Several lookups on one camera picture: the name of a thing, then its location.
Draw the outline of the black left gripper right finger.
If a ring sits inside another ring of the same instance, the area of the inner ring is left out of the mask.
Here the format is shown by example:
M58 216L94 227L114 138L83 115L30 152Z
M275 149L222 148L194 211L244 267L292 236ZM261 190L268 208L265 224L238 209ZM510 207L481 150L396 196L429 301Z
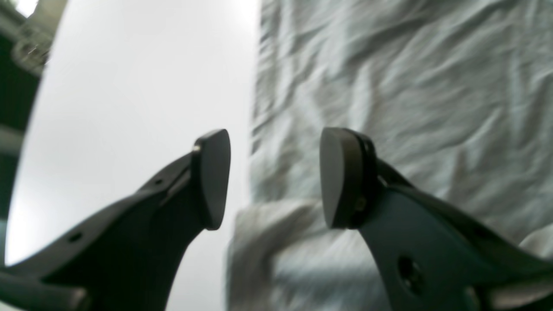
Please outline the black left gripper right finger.
M552 262L413 186L368 136L320 138L324 218L359 232L394 311L550 311Z

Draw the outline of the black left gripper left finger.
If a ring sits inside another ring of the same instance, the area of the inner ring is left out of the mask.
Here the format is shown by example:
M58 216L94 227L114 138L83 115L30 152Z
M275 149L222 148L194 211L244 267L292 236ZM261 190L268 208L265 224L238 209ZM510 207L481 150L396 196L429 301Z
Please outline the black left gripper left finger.
M136 193L1 270L2 303L23 311L163 311L181 260L225 214L231 144L217 129Z

